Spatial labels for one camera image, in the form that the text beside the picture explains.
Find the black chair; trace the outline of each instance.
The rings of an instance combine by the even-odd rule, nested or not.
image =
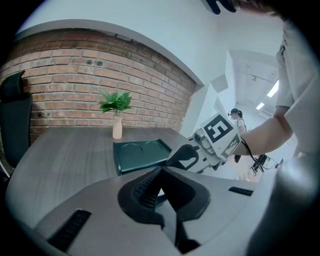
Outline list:
[[[22,75],[7,77],[0,86],[0,128],[6,161],[16,168],[30,147],[32,96],[23,92]]]

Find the pink vase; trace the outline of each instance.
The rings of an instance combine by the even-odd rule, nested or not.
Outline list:
[[[113,132],[112,137],[114,139],[122,138],[122,118],[113,118]]]

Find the white ceiling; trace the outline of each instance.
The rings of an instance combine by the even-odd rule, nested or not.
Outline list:
[[[265,106],[261,112],[272,115],[278,93],[267,96],[278,80],[278,68],[255,60],[233,59],[237,103],[256,108],[260,103]]]

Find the wooden desk surface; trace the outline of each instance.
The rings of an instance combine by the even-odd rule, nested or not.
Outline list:
[[[6,205],[30,228],[52,209],[95,182],[116,177],[113,142],[162,139],[170,148],[188,140],[170,128],[52,127],[25,153],[8,184]]]

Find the red brick wall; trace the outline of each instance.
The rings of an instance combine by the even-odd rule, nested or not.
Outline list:
[[[32,93],[31,140],[51,126],[112,126],[101,92],[131,91],[124,127],[179,131],[196,83],[167,58],[134,41],[88,29],[50,30],[17,42],[0,69],[0,83],[26,70]]]

